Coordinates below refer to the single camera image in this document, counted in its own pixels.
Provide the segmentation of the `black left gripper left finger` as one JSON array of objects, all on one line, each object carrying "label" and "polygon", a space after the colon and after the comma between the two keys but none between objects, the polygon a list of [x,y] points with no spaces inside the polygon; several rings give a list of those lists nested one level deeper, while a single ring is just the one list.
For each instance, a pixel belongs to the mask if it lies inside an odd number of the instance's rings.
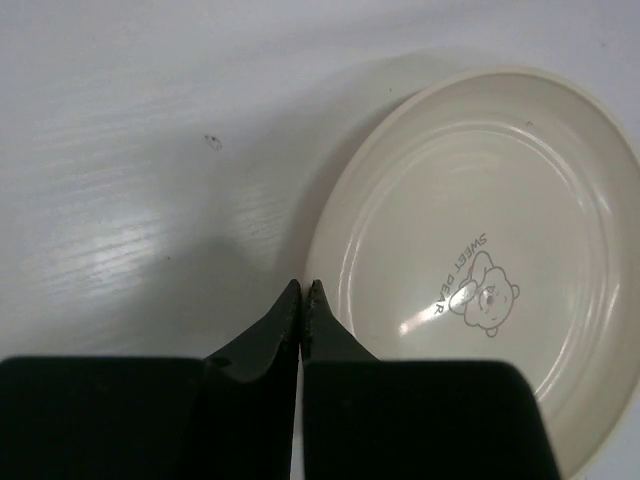
[{"label": "black left gripper left finger", "polygon": [[1,364],[5,479],[286,479],[301,287],[202,359],[22,356]]}]

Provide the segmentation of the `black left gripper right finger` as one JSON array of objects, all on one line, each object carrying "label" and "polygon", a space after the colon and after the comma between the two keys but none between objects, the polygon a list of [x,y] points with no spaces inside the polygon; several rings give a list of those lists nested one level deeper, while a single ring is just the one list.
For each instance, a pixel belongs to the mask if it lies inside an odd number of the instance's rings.
[{"label": "black left gripper right finger", "polygon": [[383,361],[307,293],[302,334],[309,479],[556,479],[532,390],[502,361]]}]

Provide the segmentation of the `cream plastic plate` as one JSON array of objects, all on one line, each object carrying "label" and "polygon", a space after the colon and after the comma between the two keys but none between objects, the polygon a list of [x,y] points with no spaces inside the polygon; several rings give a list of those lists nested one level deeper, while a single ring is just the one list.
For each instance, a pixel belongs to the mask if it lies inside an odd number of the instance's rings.
[{"label": "cream plastic plate", "polygon": [[408,99],[348,162],[306,282],[383,359],[503,360],[531,385],[562,474],[639,383],[639,158],[591,95],[527,68]]}]

